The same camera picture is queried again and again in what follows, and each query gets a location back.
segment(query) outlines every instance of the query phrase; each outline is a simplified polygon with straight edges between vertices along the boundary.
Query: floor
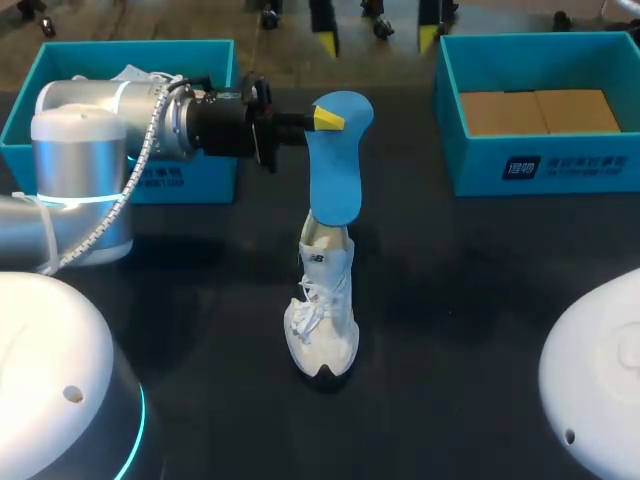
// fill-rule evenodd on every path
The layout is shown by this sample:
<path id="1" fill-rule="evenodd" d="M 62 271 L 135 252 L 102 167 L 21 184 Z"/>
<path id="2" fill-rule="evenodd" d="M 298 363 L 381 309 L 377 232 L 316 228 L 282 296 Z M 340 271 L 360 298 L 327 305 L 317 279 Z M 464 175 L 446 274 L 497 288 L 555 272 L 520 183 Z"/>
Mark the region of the floor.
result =
<path id="1" fill-rule="evenodd" d="M 283 26 L 276 32 L 258 27 L 258 0 L 48 0 L 48 14 L 58 41 L 233 38 L 242 68 L 270 74 L 275 86 L 340 86 L 419 83 L 424 70 L 416 52 L 416 0 L 387 1 L 387 15 L 397 30 L 389 44 L 377 42 L 359 18 L 357 0 L 334 0 L 343 42 L 340 62 L 323 62 L 308 34 L 306 0 L 285 1 Z M 463 0 L 464 5 L 497 11 L 553 13 L 593 18 L 602 0 Z M 619 12 L 607 9 L 617 18 Z M 0 11 L 0 91 L 17 91 L 44 37 L 35 23 L 22 24 L 16 8 Z M 360 74 L 348 75 L 345 72 Z"/>

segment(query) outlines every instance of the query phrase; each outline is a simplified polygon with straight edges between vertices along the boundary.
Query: glowing blue light ring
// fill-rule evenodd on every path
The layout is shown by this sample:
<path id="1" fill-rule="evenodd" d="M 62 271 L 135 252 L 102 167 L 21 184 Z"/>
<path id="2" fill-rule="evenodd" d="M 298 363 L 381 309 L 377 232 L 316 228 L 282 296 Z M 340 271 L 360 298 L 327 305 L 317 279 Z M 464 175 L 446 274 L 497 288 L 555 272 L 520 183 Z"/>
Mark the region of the glowing blue light ring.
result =
<path id="1" fill-rule="evenodd" d="M 113 480 L 122 480 L 124 478 L 125 473 L 129 470 L 129 467 L 133 463 L 133 459 L 138 452 L 138 448 L 140 447 L 140 442 L 142 441 L 142 432 L 144 431 L 144 421 L 147 416 L 147 406 L 144 401 L 144 392 L 142 391 L 142 385 L 140 385 L 140 401 L 142 402 L 142 414 L 140 415 L 140 428 L 138 428 L 138 436 L 136 437 L 136 443 L 133 444 L 133 448 L 131 449 L 131 453 L 129 453 L 129 458 L 118 472 L 118 475 L 115 476 Z"/>
<path id="2" fill-rule="evenodd" d="M 113 195 L 102 195 L 100 197 L 50 197 L 48 195 L 38 194 L 38 199 L 45 203 L 60 203 L 64 205 L 68 204 L 84 204 L 84 203 L 102 203 L 102 202 L 115 202 L 122 197 L 121 193 L 114 193 Z"/>

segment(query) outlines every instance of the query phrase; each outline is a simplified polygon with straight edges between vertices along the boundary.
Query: black table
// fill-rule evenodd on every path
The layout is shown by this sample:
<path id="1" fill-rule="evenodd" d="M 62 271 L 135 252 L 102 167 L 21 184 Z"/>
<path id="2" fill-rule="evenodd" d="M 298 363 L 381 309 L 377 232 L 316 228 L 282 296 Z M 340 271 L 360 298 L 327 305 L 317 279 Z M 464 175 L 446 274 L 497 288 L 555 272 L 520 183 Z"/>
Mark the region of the black table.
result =
<path id="1" fill-rule="evenodd" d="M 243 163 L 233 205 L 137 207 L 128 258 L 58 276 L 150 393 L 171 478 L 592 478 L 548 427 L 538 359 L 564 309 L 640 265 L 640 197 L 456 199 L 431 88 L 361 91 L 376 121 L 350 228 L 360 351 L 341 392 L 309 390 L 283 335 L 303 149 L 284 148 L 275 176 Z M 275 96 L 295 109 L 322 93 Z"/>

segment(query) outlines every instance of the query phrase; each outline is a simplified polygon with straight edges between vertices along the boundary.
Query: robotic arm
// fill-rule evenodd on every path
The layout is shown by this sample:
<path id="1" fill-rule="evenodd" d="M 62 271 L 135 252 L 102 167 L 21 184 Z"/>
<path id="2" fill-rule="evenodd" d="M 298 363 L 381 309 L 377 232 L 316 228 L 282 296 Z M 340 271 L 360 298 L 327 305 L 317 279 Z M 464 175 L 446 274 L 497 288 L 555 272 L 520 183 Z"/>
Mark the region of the robotic arm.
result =
<path id="1" fill-rule="evenodd" d="M 115 261 L 132 246 L 127 200 L 148 159 L 202 151 L 255 157 L 274 173 L 281 144 L 306 145 L 305 131 L 341 130 L 341 120 L 319 107 L 276 112 L 258 75 L 236 90 L 208 77 L 50 83 L 31 125 L 38 195 L 0 197 L 0 264 L 52 274 Z M 129 179 L 127 157 L 138 158 Z"/>

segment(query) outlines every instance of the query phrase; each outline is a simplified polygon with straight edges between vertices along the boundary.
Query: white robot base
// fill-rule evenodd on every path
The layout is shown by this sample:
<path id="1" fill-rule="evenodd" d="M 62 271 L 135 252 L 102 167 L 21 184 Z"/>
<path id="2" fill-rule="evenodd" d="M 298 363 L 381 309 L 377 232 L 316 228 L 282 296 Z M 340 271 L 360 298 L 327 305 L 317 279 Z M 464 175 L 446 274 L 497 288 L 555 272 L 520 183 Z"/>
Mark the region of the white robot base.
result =
<path id="1" fill-rule="evenodd" d="M 547 338 L 539 382 L 576 460 L 604 480 L 640 479 L 640 270 L 569 307 Z"/>
<path id="2" fill-rule="evenodd" d="M 0 478 L 160 479 L 153 412 L 91 302 L 0 273 L 0 306 Z"/>

